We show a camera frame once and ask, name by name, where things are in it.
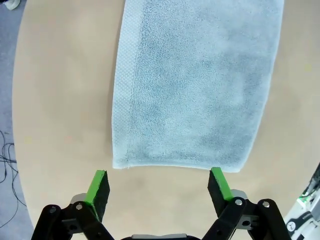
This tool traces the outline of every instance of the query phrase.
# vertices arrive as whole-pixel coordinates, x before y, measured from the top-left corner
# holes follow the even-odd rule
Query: table
[[[320,160],[317,0],[286,1],[269,99],[250,157],[231,188],[275,200],[283,215]],[[68,205],[97,169],[111,192],[104,224],[131,234],[202,237],[216,219],[209,172],[177,167],[112,169],[111,108],[124,0],[28,0],[13,77],[13,132],[35,225],[44,206]],[[234,239],[249,239],[237,233]]]

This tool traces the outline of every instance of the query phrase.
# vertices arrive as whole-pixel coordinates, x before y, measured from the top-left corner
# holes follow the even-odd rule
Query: blue-gray carpet
[[[14,142],[12,130],[12,79],[18,31],[25,4],[26,0],[21,0],[20,6],[12,11],[0,4],[0,130],[4,133],[7,143]],[[2,146],[3,139],[0,135],[0,148]],[[11,158],[14,159],[13,147],[11,147],[10,153]],[[13,177],[16,173],[7,163],[5,170],[3,159],[0,159],[0,161],[0,182],[5,179],[4,182],[0,183],[0,239],[30,240],[33,226],[28,210],[18,202],[12,189]],[[12,167],[17,169],[15,163],[12,163]],[[19,175],[14,180],[14,189],[18,198],[24,203]]]

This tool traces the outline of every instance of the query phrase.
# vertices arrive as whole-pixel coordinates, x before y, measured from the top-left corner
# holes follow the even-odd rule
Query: cable
[[[26,204],[23,203],[19,199],[17,192],[16,192],[16,189],[15,189],[15,180],[18,176],[19,171],[13,167],[13,164],[16,164],[17,161],[15,159],[11,159],[11,154],[10,154],[10,148],[14,147],[15,144],[14,143],[6,143],[5,135],[1,130],[0,130],[0,134],[3,139],[3,146],[1,148],[1,154],[0,154],[0,163],[4,164],[4,178],[3,178],[3,180],[0,181],[0,184],[3,183],[7,179],[7,175],[8,175],[7,165],[8,165],[11,169],[11,174],[12,174],[11,188],[12,188],[13,195],[16,198],[15,212],[14,212],[13,216],[6,223],[4,223],[3,225],[0,226],[0,229],[1,229],[2,227],[7,225],[8,223],[10,223],[10,221],[16,216],[18,209],[19,209],[19,203],[21,203],[25,207],[26,207]]]

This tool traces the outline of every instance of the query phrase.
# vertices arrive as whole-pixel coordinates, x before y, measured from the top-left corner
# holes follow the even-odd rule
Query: silver screw
[[[77,210],[80,210],[80,209],[82,209],[82,205],[79,203],[77,206],[75,206],[75,208],[76,208]]]
[[[264,201],[264,202],[262,203],[262,205],[263,205],[265,208],[270,207],[270,204],[269,204],[267,201]]]
[[[56,210],[57,210],[56,207],[53,206],[50,208],[49,213],[53,214]]]
[[[242,205],[242,201],[240,199],[235,200],[235,204],[237,204],[238,206]]]

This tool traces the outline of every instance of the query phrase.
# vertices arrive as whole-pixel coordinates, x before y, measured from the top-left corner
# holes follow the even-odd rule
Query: towel
[[[268,98],[283,7],[283,0],[126,0],[113,167],[240,171]]]

